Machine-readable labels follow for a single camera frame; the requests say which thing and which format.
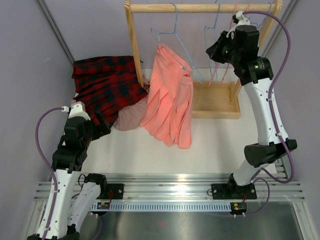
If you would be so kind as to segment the pink hanger with ruffled garment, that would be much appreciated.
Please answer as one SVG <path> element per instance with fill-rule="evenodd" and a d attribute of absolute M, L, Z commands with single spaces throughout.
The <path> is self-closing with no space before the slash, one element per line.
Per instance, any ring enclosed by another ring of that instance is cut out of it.
<path fill-rule="evenodd" d="M 235 5 L 234 5 L 234 8 L 233 8 L 233 11 L 232 11 L 232 15 L 234 15 L 234 14 L 236 13 L 237 7 L 238 7 L 238 4 L 235 4 Z M 231 19 L 231 20 L 230 20 L 230 23 L 229 23 L 229 30 L 231 30 L 232 24 L 233 24 L 233 20 Z M 210 81 L 209 81 L 209 85 L 212 84 L 212 83 L 213 83 L 213 84 L 216 83 L 215 80 L 214 80 L 214 78 L 215 78 L 215 77 L 218 77 L 217 70 L 218 70 L 219 66 L 220 66 L 220 63 L 217 63 L 217 64 L 216 64 L 216 67 L 214 68 L 213 73 L 212 73 L 212 75 L 211 75 L 211 79 L 210 79 Z M 230 67 L 230 64 L 228 63 L 227 66 L 226 66 L 226 68 L 225 68 L 224 74 L 223 74 L 221 80 L 219 81 L 220 83 L 222 83 L 222 82 L 224 81 L 224 79 L 225 79 L 225 77 L 226 77 L 226 75 L 227 75 L 227 72 L 228 72 L 228 70 L 229 70 L 229 67 Z"/>

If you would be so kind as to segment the dusty pink ruffled garment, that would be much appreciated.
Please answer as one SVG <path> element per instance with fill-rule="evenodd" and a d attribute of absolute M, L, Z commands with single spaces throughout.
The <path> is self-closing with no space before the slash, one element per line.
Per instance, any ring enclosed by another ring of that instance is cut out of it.
<path fill-rule="evenodd" d="M 137 128 L 147 110 L 146 90 L 136 82 L 108 84 L 101 88 L 79 93 L 72 101 L 82 102 L 95 124 L 95 112 L 100 112 L 110 126 L 118 131 Z"/>

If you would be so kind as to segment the red black plaid skirt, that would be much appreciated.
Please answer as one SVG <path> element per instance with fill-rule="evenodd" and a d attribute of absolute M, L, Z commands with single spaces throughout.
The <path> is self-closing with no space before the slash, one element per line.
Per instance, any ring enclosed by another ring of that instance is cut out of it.
<path fill-rule="evenodd" d="M 119 111 L 139 102 L 147 91 L 138 82 L 134 57 L 99 56 L 73 62 L 74 98 L 85 105 L 94 123 L 96 112 L 110 126 L 118 119 Z"/>

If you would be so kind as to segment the blue hanger with plaid skirt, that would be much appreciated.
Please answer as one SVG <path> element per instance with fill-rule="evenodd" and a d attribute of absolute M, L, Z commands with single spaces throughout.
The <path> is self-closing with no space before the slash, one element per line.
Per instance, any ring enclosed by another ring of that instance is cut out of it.
<path fill-rule="evenodd" d="M 215 14 L 215 19 L 214 19 L 213 25 L 212 26 L 206 25 L 204 27 L 203 35 L 204 35 L 204 44 L 205 44 L 205 48 L 206 49 L 209 47 L 208 32 L 212 31 L 212 37 L 213 38 L 215 37 L 215 35 L 217 33 L 216 27 L 217 27 L 219 14 L 220 14 L 220 8 L 221 8 L 221 5 L 218 4 L 218 10 L 217 10 L 217 13 Z M 216 75 L 217 69 L 219 67 L 219 64 L 217 62 L 215 62 L 214 68 L 212 68 L 211 60 L 210 60 L 209 57 L 207 57 L 207 63 L 208 63 L 208 68 L 209 68 L 209 73 L 210 73 L 210 79 L 209 79 L 209 82 L 208 82 L 208 86 L 210 87 L 211 84 L 215 84 L 215 75 Z"/>

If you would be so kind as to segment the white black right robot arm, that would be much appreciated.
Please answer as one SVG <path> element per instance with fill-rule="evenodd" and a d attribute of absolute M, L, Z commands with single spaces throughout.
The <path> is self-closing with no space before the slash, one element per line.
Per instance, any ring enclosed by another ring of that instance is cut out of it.
<path fill-rule="evenodd" d="M 252 178 L 262 168 L 274 163 L 287 152 L 297 148 L 282 125 L 274 91 L 273 71 L 270 61 L 258 55 L 260 33 L 253 25 L 240 25 L 223 31 L 219 39 L 206 50 L 209 58 L 218 63 L 228 63 L 234 68 L 253 110 L 258 139 L 244 148 L 245 160 L 228 182 L 212 187 L 221 199 L 244 196 L 256 199 Z"/>

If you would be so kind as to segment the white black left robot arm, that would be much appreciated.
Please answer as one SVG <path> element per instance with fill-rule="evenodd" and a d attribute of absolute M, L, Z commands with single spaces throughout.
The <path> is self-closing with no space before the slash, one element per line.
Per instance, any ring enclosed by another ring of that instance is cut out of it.
<path fill-rule="evenodd" d="M 51 175 L 51 188 L 45 213 L 36 233 L 29 240 L 78 240 L 83 221 L 93 202 L 107 196 L 109 187 L 105 175 L 90 173 L 75 200 L 73 190 L 81 175 L 83 162 L 92 141 L 111 132 L 108 124 L 100 121 L 95 125 L 90 116 L 80 107 L 60 107 L 68 112 L 64 134 L 49 163 L 39 142 L 39 128 L 35 127 L 35 143 Z"/>

